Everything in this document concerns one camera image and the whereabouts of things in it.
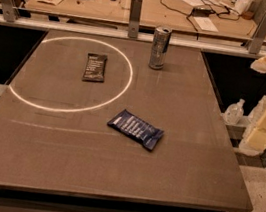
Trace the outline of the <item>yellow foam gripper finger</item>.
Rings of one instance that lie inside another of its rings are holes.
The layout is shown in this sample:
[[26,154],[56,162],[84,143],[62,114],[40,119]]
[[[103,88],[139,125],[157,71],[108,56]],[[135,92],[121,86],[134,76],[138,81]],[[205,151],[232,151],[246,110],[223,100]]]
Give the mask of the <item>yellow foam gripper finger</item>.
[[250,65],[250,68],[256,72],[259,72],[260,74],[266,73],[266,55],[253,61],[253,63]]

